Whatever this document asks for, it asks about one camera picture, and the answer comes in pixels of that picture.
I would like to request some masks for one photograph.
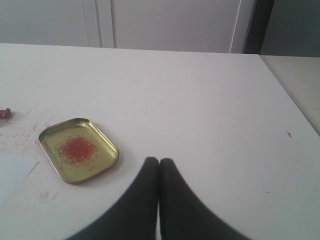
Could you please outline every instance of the metal tray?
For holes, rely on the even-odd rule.
[[[111,168],[118,149],[85,118],[75,118],[48,127],[39,142],[59,176],[67,183],[86,181]]]

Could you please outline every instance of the cabinet door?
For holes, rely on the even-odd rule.
[[[97,13],[95,0],[1,0],[0,43],[102,47]],[[113,48],[109,24],[104,45]]]

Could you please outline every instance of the red spice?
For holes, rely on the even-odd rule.
[[[55,150],[67,164],[87,164],[98,148],[84,137],[78,136],[59,144]]]

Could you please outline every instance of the white paper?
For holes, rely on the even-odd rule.
[[[5,205],[38,161],[13,155],[0,155],[0,209]]]

